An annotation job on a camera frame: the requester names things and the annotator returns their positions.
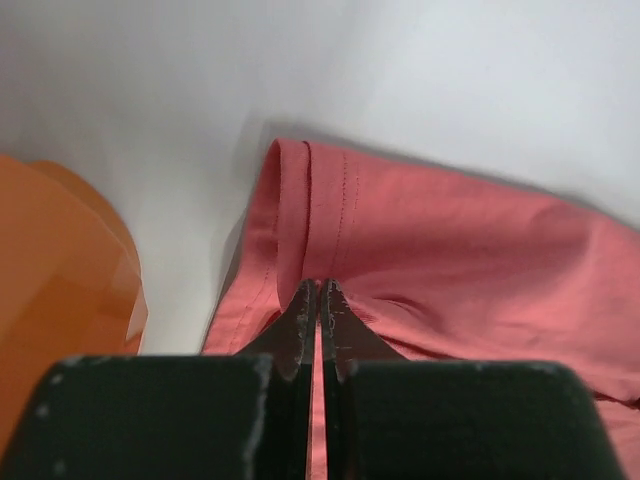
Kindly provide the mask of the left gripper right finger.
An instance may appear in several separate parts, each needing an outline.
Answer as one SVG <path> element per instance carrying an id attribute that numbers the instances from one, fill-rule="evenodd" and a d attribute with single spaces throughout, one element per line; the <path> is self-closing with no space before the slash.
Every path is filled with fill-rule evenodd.
<path id="1" fill-rule="evenodd" d="M 332 479 L 621 479 L 591 395 L 545 361 L 410 361 L 319 297 Z"/>

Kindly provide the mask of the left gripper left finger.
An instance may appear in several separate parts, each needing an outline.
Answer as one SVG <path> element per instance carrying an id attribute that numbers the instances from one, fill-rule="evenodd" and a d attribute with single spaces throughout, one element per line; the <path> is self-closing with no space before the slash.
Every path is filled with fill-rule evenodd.
<path id="1" fill-rule="evenodd" d="M 34 388 L 5 479 L 302 479 L 317 288 L 233 355 L 77 356 Z"/>

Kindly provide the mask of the red t shirt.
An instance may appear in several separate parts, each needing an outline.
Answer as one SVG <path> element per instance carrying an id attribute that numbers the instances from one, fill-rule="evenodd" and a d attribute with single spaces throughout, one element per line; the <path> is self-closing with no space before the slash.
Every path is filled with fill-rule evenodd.
<path id="1" fill-rule="evenodd" d="M 563 363 L 639 475 L 639 235 L 553 196 L 450 170 L 278 139 L 248 209 L 238 272 L 207 334 L 233 354 L 305 279 L 412 360 Z"/>

